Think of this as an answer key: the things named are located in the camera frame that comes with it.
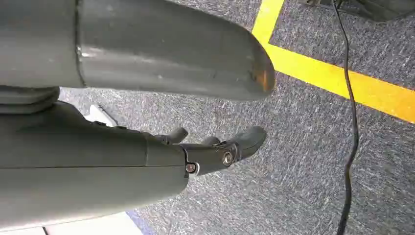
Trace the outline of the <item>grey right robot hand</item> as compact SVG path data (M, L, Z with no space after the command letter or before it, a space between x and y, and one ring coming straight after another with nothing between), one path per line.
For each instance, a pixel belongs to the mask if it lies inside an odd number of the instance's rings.
M184 143L183 128L111 127L60 101L61 87L256 100L275 81L248 30L168 0L1 1L1 231L152 204L254 155L267 137L254 126Z

